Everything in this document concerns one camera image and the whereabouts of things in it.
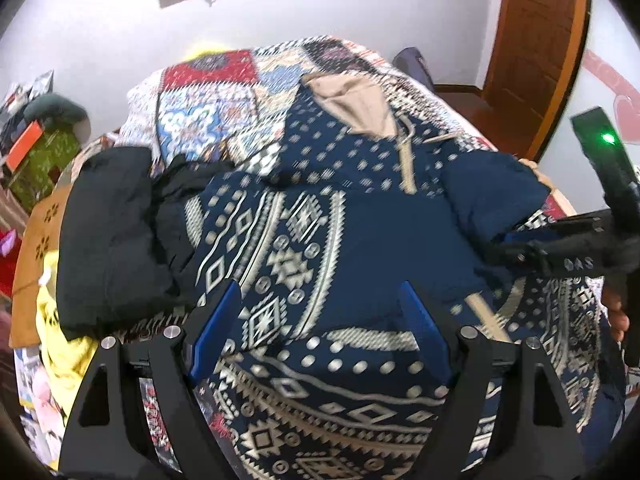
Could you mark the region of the person's right hand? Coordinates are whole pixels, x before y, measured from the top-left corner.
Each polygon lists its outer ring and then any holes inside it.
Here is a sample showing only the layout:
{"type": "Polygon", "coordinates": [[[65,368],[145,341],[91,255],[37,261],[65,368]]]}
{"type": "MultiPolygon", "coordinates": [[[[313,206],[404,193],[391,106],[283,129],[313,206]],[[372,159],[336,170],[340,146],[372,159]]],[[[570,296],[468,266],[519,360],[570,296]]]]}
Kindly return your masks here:
{"type": "Polygon", "coordinates": [[[629,318],[626,315],[623,295],[616,288],[616,281],[610,276],[604,278],[601,302],[608,312],[608,324],[613,339],[620,344],[623,342],[629,328],[629,318]]]}

